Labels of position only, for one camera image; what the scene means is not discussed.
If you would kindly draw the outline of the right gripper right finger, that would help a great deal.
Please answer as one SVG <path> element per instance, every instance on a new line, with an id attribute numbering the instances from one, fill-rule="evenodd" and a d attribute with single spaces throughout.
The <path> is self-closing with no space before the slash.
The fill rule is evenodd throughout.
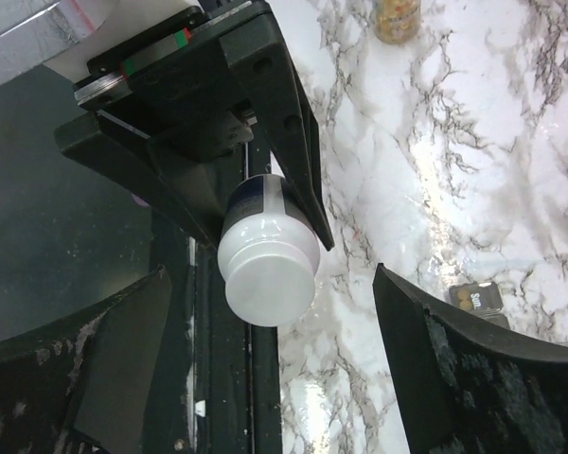
<path id="1" fill-rule="evenodd" d="M 380 264 L 373 293 L 413 453 L 568 453 L 568 347 L 440 301 Z"/>

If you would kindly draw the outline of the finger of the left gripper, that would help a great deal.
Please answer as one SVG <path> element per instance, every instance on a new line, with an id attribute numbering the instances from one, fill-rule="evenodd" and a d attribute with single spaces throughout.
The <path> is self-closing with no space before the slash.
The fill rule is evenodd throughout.
<path id="1" fill-rule="evenodd" d="M 221 37 L 220 44 L 313 231 L 331 250 L 335 242 L 322 201 L 317 122 L 283 37 L 273 27 L 241 27 Z"/>
<path id="2" fill-rule="evenodd" d="M 221 238 L 224 213 L 206 172 L 98 114 L 85 113 L 54 131 L 61 154 L 117 183 L 205 246 Z"/>

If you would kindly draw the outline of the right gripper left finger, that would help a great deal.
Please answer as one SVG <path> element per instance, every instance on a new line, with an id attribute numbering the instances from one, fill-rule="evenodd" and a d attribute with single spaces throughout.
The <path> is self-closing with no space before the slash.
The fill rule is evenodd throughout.
<path id="1" fill-rule="evenodd" d="M 0 341 L 0 453 L 140 453 L 169 312 L 164 267 Z"/>

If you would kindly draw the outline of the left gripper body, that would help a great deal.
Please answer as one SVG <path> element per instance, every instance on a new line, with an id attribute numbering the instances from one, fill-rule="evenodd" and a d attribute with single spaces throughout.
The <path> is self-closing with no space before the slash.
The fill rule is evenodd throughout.
<path id="1" fill-rule="evenodd" d="M 74 148 L 135 142 L 212 161 L 259 130 L 277 150 L 277 22 L 267 4 L 189 7 L 86 68 Z"/>

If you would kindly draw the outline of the grey weekly pill organizer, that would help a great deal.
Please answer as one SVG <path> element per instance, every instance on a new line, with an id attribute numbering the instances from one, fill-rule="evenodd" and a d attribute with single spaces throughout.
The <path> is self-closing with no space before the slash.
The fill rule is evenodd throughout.
<path id="1" fill-rule="evenodd" d="M 450 303 L 476 317 L 509 329 L 503 299 L 494 282 L 467 283 L 449 288 Z"/>

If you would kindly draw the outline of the white pill bottle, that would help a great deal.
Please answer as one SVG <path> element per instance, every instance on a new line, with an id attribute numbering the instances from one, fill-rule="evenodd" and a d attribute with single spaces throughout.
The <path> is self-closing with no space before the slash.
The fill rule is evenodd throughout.
<path id="1" fill-rule="evenodd" d="M 218 248 L 225 299 L 243 321 L 277 327 L 313 302 L 318 239 L 288 182 L 273 174 L 245 180 L 232 193 Z"/>

